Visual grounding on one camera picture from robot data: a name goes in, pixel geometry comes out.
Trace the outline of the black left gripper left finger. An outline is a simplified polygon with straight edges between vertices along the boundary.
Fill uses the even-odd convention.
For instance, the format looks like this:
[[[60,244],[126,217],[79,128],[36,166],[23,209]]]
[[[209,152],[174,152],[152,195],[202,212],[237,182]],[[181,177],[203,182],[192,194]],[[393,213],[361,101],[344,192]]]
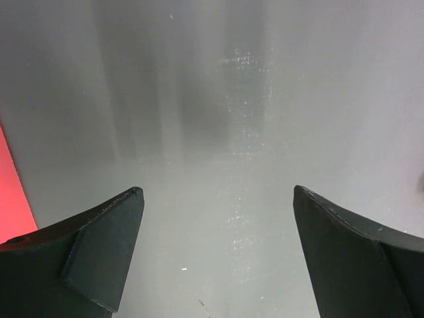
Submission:
[[[2,317],[118,312],[144,211],[132,187],[87,211],[1,244]]]

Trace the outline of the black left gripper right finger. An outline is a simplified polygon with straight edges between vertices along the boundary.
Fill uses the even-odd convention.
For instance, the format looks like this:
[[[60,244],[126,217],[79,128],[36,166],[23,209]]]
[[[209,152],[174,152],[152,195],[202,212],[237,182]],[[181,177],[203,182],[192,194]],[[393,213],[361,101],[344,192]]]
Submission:
[[[293,210],[321,317],[422,317],[423,239],[297,185]]]

